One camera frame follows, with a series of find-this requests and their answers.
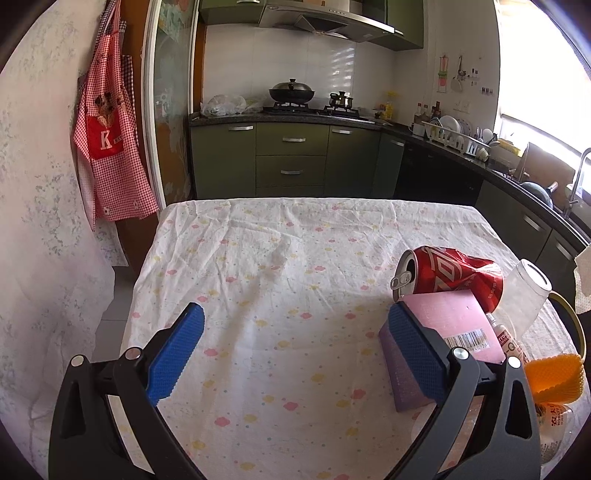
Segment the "dark pan in sink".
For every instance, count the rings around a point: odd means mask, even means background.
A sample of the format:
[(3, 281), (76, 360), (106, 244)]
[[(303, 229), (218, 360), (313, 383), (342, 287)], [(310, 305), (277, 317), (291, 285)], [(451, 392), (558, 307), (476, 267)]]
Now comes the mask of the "dark pan in sink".
[(557, 182), (551, 183), (547, 187), (543, 187), (540, 184), (535, 182), (522, 182), (520, 186), (535, 196), (538, 200), (540, 200), (543, 204), (545, 204), (549, 209), (552, 209), (554, 206), (554, 202), (552, 199), (552, 194), (558, 189), (559, 184)]

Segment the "clear plastic wrapper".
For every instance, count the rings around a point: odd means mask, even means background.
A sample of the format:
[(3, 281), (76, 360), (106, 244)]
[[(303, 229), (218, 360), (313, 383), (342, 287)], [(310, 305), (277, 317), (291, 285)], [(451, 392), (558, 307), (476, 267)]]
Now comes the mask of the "clear plastic wrapper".
[(536, 404), (541, 463), (547, 464), (572, 436), (574, 413), (568, 405), (556, 403)]

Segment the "chrome faucet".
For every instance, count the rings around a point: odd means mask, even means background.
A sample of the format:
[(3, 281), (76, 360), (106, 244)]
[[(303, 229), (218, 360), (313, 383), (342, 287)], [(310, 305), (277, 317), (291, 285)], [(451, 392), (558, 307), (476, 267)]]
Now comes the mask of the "chrome faucet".
[(573, 182), (570, 184), (571, 190), (568, 196), (568, 203), (563, 212), (563, 218), (568, 219), (573, 207), (579, 202), (578, 188), (582, 178), (583, 168), (586, 163), (587, 157), (591, 154), (591, 148), (586, 148), (580, 156), (579, 166), (576, 170)]

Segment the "blue bin with yellow rim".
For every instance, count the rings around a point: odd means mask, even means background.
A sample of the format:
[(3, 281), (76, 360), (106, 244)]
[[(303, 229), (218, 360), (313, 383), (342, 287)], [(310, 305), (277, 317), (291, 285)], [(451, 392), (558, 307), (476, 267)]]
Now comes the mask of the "blue bin with yellow rim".
[(570, 303), (558, 292), (551, 291), (548, 295), (548, 299), (551, 302), (556, 302), (565, 311), (566, 315), (570, 318), (578, 339), (578, 354), (581, 358), (581, 361), (585, 362), (587, 356), (587, 343), (585, 332), (579, 316), (575, 312), (574, 308), (570, 305)]

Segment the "white plastic bag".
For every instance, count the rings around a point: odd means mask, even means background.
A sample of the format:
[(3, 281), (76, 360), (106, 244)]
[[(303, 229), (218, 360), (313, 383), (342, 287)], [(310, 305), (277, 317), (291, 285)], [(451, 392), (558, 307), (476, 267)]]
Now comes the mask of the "white plastic bag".
[(247, 102), (242, 96), (218, 94), (200, 105), (200, 114), (205, 117), (235, 116), (246, 108)]

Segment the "clear plastic bottle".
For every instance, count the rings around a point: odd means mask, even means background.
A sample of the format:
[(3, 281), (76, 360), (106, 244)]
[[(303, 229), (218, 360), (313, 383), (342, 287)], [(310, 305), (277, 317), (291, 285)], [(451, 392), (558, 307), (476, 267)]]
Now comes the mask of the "clear plastic bottle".
[(534, 263), (520, 260), (504, 279), (494, 318), (520, 339), (538, 317), (552, 291), (548, 277)]

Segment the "small white tube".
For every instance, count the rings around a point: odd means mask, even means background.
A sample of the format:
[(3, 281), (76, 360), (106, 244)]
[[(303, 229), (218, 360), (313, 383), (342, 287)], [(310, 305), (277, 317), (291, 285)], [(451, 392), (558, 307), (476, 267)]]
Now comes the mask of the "small white tube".
[(529, 358), (527, 357), (526, 352), (510, 333), (509, 329), (492, 314), (487, 313), (486, 316), (506, 357), (515, 357), (518, 358), (522, 364), (527, 364)]

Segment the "pink purple box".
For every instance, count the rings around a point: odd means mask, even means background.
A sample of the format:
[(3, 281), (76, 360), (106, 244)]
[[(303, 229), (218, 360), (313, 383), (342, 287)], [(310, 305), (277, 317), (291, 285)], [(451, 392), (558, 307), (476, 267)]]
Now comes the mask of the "pink purple box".
[(411, 294), (391, 306), (380, 330), (394, 405), (399, 412), (438, 402), (446, 393), (446, 374), (408, 323), (413, 314), (438, 333), (446, 349), (466, 349), (475, 359), (501, 364), (505, 354), (483, 309), (469, 290)]

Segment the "white floral tablecloth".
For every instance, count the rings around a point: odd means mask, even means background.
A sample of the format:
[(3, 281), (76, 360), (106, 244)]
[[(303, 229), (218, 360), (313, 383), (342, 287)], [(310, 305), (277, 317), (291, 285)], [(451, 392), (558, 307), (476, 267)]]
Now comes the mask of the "white floral tablecloth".
[(124, 347), (187, 304), (205, 330), (158, 405), (209, 479), (382, 479), (411, 442), (379, 330), (401, 255), (423, 245), (517, 263), (474, 208), (367, 199), (167, 207), (135, 283)]

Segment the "white dish rack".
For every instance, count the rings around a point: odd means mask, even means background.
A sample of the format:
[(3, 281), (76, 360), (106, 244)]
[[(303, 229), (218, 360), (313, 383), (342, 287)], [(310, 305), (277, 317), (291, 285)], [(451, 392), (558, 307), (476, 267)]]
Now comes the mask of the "white dish rack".
[(424, 121), (423, 125), (427, 138), (432, 143), (473, 157), (481, 150), (489, 152), (487, 144), (464, 134), (459, 121), (450, 115)]

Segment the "red checkered apron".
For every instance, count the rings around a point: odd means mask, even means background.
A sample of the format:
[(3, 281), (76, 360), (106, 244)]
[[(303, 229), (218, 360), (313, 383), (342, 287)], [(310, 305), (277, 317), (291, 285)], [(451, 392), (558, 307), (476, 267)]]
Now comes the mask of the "red checkered apron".
[(72, 134), (91, 228), (99, 218), (143, 219), (158, 210), (139, 155), (133, 97), (125, 85), (120, 7), (119, 1), (108, 2), (101, 17)]

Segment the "crushed red soda can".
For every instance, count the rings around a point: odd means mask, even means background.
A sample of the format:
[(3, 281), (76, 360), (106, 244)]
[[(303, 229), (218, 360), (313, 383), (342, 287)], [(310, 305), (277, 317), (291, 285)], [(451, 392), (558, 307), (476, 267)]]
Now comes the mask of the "crushed red soda can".
[(390, 287), (394, 302), (404, 295), (470, 290), (485, 313), (499, 305), (504, 277), (494, 261), (447, 247), (421, 246), (406, 250)]

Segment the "green kitchen cabinets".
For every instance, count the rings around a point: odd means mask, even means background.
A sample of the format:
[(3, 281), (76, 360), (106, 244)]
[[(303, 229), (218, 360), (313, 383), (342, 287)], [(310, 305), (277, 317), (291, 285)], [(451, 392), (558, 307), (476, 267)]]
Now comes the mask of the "green kitchen cabinets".
[(188, 130), (199, 199), (325, 196), (473, 206), (555, 290), (575, 293), (575, 258), (589, 239), (482, 162), (399, 128), (347, 121), (195, 119)]

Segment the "wooden cutting board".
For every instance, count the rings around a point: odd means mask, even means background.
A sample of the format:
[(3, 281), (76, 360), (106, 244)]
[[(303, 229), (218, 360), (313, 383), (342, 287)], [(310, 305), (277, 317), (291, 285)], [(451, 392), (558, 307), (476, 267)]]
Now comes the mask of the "wooden cutting board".
[(575, 170), (535, 143), (529, 143), (524, 153), (524, 173), (529, 181), (548, 187), (557, 183), (553, 196), (566, 196), (566, 187), (572, 183)]

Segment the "small steel pot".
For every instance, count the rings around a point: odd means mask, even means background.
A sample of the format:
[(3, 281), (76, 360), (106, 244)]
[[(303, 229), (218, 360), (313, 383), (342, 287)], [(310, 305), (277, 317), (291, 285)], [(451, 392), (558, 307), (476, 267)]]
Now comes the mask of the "small steel pot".
[(329, 107), (351, 110), (353, 108), (353, 98), (349, 97), (345, 91), (332, 92), (329, 95)]

